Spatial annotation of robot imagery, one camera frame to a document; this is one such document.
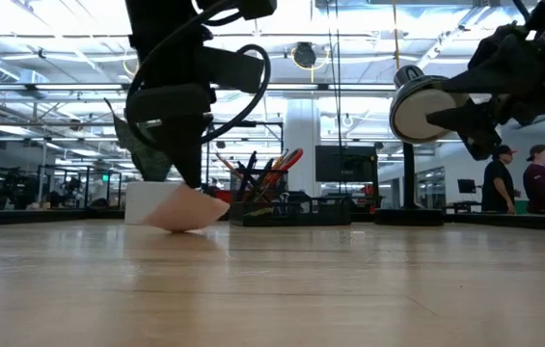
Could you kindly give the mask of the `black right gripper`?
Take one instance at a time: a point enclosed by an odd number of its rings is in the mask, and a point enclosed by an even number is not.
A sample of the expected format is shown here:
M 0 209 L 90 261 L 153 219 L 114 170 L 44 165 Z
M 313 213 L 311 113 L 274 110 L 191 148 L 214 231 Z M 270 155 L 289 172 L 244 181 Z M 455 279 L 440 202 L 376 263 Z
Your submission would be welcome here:
M 477 161 L 488 159 L 502 143 L 495 123 L 515 119 L 531 122 L 545 114 L 545 25 L 533 30 L 515 24 L 498 28 L 483 39 L 467 71 L 442 83 L 449 93 L 486 93 L 482 103 L 468 100 L 463 106 L 433 112 L 426 120 L 455 132 Z

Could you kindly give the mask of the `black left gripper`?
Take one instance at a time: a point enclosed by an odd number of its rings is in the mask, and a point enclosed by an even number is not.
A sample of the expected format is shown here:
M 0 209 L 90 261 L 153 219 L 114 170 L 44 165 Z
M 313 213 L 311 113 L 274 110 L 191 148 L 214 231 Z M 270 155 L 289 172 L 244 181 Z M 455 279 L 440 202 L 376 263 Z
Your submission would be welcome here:
M 203 115 L 211 111 L 209 92 L 199 84 L 139 88 L 132 84 L 125 102 L 128 125 L 152 120 Z M 149 133 L 191 188 L 201 186 L 202 120 L 168 120 L 149 128 Z

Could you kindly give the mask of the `orange pencil pink eraser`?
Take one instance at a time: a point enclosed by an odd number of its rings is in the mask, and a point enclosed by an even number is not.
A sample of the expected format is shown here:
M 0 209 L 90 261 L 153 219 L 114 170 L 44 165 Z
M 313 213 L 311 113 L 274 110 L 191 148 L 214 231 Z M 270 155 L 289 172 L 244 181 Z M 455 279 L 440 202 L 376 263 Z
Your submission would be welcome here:
M 253 187 L 253 184 L 248 179 L 246 179 L 244 177 L 244 174 L 241 173 L 229 160 L 224 158 L 219 152 L 216 152 L 215 156 L 229 170 L 231 174 L 230 187 L 232 190 L 237 190 L 241 183 L 245 183 L 246 187 L 249 189 Z

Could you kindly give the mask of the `pink sticky note pad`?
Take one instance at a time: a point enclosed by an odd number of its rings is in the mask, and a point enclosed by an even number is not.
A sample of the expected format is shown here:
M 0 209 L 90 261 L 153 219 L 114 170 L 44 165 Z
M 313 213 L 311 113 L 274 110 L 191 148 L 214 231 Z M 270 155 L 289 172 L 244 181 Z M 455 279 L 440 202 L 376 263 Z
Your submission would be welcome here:
M 223 217 L 230 205 L 186 185 L 179 185 L 160 202 L 142 224 L 170 232 L 186 232 L 209 227 Z

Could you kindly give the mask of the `black pen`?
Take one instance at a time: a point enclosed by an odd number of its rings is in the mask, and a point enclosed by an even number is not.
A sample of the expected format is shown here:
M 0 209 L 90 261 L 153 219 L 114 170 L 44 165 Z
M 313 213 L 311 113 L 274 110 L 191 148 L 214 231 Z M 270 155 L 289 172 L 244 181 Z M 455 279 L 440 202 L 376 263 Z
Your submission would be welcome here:
M 256 183 L 251 189 L 251 193 L 247 201 L 254 201 L 256 197 L 259 195 L 259 191 L 262 187 L 263 181 L 269 174 L 270 170 L 272 169 L 274 162 L 275 162 L 274 158 L 269 159 L 266 165 L 264 166 L 264 168 L 261 170 L 261 172 L 259 173 L 258 179 L 256 180 Z
M 243 201 L 246 198 L 246 195 L 254 188 L 255 179 L 253 178 L 252 173 L 256 163 L 256 151 L 252 152 L 246 165 L 238 162 L 238 172 L 241 174 L 240 186 L 237 193 L 237 199 L 239 201 Z

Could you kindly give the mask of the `black binder clip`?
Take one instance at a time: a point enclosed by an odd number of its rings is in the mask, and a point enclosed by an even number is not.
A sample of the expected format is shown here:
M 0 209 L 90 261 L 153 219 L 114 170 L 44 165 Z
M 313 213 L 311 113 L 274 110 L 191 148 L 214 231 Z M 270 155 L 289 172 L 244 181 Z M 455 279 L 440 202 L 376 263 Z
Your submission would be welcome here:
M 290 192 L 283 192 L 278 197 L 279 204 L 277 206 L 280 215 L 288 216 L 291 214 L 293 206 L 290 202 Z

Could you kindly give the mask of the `black mesh desk organizer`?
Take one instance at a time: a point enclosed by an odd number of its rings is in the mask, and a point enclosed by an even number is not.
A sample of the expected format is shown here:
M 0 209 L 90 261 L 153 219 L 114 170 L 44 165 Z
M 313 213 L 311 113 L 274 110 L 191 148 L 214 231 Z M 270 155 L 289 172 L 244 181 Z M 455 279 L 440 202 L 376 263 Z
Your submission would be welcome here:
M 253 169 L 252 176 L 256 180 L 262 169 Z M 351 224 L 351 199 L 344 197 L 313 198 L 303 191 L 288 189 L 288 172 L 279 182 L 269 188 L 262 184 L 259 195 L 254 201 L 247 201 L 251 191 L 243 201 L 237 199 L 237 190 L 231 189 L 231 207 L 229 220 L 242 227 L 319 227 L 347 226 Z M 280 215 L 277 210 L 278 197 L 283 192 L 290 192 L 293 209 L 290 215 Z M 253 217 L 250 212 L 274 207 L 273 214 Z

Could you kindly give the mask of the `black desk lamp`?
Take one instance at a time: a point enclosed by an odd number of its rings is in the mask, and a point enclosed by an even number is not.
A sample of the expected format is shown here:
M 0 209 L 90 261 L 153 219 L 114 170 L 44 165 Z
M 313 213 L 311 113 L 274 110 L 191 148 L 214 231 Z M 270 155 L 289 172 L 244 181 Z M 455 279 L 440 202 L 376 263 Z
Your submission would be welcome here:
M 395 74 L 395 97 L 391 103 L 389 124 L 403 146 L 403 205 L 397 209 L 380 208 L 374 222 L 379 226 L 439 227 L 443 212 L 416 203 L 415 145 L 433 143 L 449 134 L 448 130 L 427 122 L 426 116 L 464 105 L 466 93 L 443 89 L 444 76 L 426 75 L 417 66 L 401 67 Z

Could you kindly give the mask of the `teal artificial plant white pot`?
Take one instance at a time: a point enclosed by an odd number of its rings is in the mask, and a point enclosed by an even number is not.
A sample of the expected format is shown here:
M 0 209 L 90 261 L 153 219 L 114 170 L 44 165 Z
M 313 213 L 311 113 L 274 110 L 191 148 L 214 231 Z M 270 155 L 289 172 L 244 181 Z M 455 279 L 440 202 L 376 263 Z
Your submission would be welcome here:
M 115 114 L 111 103 L 107 99 L 104 101 L 113 118 L 119 147 L 130 153 L 135 169 L 143 178 L 126 185 L 124 220 L 128 225 L 138 225 L 175 191 L 178 184 L 167 182 L 172 168 L 170 160 L 161 151 L 139 141 L 131 133 L 128 123 Z

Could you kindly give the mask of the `background robot workstation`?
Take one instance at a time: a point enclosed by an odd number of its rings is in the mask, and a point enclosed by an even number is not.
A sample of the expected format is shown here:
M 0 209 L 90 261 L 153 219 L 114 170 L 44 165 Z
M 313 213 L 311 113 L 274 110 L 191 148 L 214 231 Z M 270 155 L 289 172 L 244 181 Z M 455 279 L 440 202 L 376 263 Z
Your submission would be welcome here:
M 0 168 L 0 209 L 118 208 L 123 175 L 91 166 L 40 165 L 34 172 Z

